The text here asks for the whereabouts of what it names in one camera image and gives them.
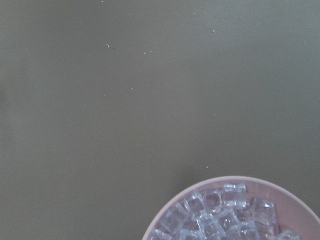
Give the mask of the pink bowl of ice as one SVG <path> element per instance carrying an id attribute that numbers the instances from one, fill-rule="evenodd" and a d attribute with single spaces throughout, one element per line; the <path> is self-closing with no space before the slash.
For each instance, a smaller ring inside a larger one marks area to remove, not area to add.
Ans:
<path id="1" fill-rule="evenodd" d="M 153 230 L 158 227 L 165 212 L 185 196 L 205 189 L 222 188 L 224 184 L 245 184 L 247 195 L 275 202 L 279 228 L 292 230 L 302 236 L 303 240 L 320 238 L 319 217 L 298 197 L 286 189 L 271 182 L 248 176 L 221 176 L 198 182 L 174 196 L 154 217 L 143 235 L 148 240 Z"/>

